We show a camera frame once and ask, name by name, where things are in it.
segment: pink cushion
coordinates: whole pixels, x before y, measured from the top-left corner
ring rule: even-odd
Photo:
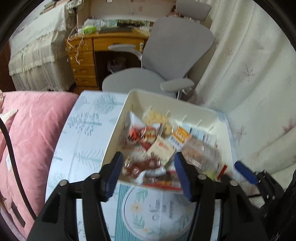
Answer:
[[[18,109],[10,138],[18,172],[29,202],[38,215],[45,202],[46,183],[54,149],[78,96],[68,92],[16,91],[4,93],[3,112]],[[34,223],[18,190],[13,170],[8,172],[5,148],[0,162],[0,191],[18,230],[27,237]],[[26,222],[23,228],[11,210],[11,202]]]

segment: snack bag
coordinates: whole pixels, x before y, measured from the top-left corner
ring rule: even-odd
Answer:
[[[176,151],[181,151],[185,141],[189,140],[190,137],[191,135],[185,129],[179,126],[177,131],[169,136],[167,142],[174,146]]]
[[[142,184],[144,177],[157,177],[166,173],[164,166],[155,157],[147,158],[144,161],[127,158],[121,174],[131,179],[132,182]]]
[[[161,134],[161,127],[160,123],[146,126],[134,113],[128,112],[120,143],[123,146],[139,143],[145,150],[148,150],[156,140],[157,135]]]
[[[162,137],[158,136],[156,141],[152,144],[145,156],[147,158],[152,157],[158,159],[163,166],[165,166],[172,155],[175,152],[175,148],[167,143]]]
[[[143,186],[181,191],[181,184],[176,172],[166,172],[159,177],[145,176]]]
[[[147,125],[153,125],[155,123],[161,123],[163,124],[163,135],[164,136],[169,136],[173,133],[173,127],[169,123],[169,120],[166,116],[157,113],[155,111],[150,111],[148,115],[145,118],[145,123]]]
[[[182,154],[189,164],[196,167],[199,173],[215,180],[219,164],[222,162],[218,149],[191,137],[182,148]]]

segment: white plastic box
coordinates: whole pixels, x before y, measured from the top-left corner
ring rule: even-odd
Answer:
[[[226,173],[232,177],[233,163],[227,125],[219,120],[215,111],[143,90],[131,90],[128,94],[109,140],[102,166],[110,163],[117,151],[119,137],[124,129],[128,111],[134,112],[140,119],[143,119],[144,114],[148,113],[150,108],[162,115],[167,115],[169,111],[169,120],[188,123],[192,127],[198,127],[211,135],[217,136],[217,144],[222,154],[222,161],[228,165]],[[127,178],[122,176],[120,176],[119,181],[131,184]]]

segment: red snack wrapper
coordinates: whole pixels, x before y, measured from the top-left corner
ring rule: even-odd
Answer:
[[[137,128],[132,126],[128,132],[128,141],[130,143],[139,142],[145,150],[148,150],[157,138],[158,130],[152,126]]]
[[[176,172],[167,172],[165,175],[159,177],[145,176],[143,186],[175,191],[182,190]]]
[[[122,169],[122,175],[137,178],[145,170],[155,170],[160,167],[160,161],[153,157],[144,161],[126,162]]]

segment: desk drawer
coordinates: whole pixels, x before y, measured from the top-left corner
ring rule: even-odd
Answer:
[[[93,52],[82,52],[82,53],[79,53],[77,59],[80,61],[80,64],[81,65],[84,65],[84,64],[94,64]],[[77,62],[76,62],[76,53],[69,54],[69,61],[70,61],[70,63],[71,63],[72,66],[73,65],[77,65]]]
[[[73,65],[72,71],[74,76],[82,75],[82,76],[96,76],[96,72],[94,70],[94,66],[91,65]]]
[[[77,47],[79,46],[81,39],[78,40],[73,40],[73,41],[69,41],[69,43],[75,47],[75,49],[77,50]],[[73,47],[71,47],[67,41],[66,41],[66,45],[67,45],[67,51],[68,53],[76,53],[75,50],[73,49]],[[84,39],[79,47],[79,53],[82,51],[92,51],[93,47],[92,47],[92,39]]]
[[[96,77],[75,77],[75,82],[77,86],[93,86],[96,87],[98,84],[96,83]]]
[[[143,50],[145,40],[144,39],[133,39],[133,38],[94,38],[94,51],[106,51],[108,47],[113,44],[134,44],[136,50]]]

